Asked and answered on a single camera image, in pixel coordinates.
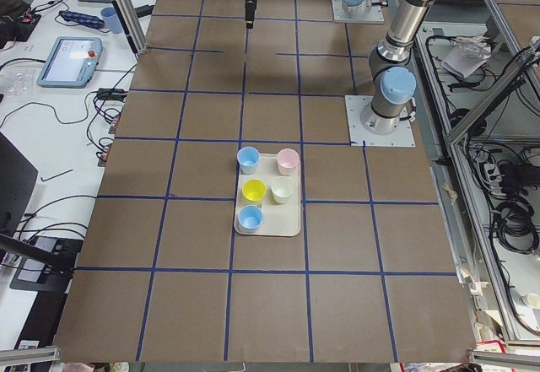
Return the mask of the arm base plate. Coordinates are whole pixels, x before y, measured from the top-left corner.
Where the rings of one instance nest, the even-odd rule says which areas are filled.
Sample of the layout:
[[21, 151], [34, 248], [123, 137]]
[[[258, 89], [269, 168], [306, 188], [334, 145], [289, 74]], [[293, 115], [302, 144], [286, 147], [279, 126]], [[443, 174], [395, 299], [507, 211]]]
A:
[[371, 4], [369, 0], [353, 7], [348, 6], [343, 0], [331, 1], [335, 22], [349, 24], [383, 24], [385, 22], [382, 6]]
[[405, 107], [399, 117], [378, 116], [371, 106], [372, 96], [344, 97], [350, 144], [359, 147], [414, 148], [413, 129]]

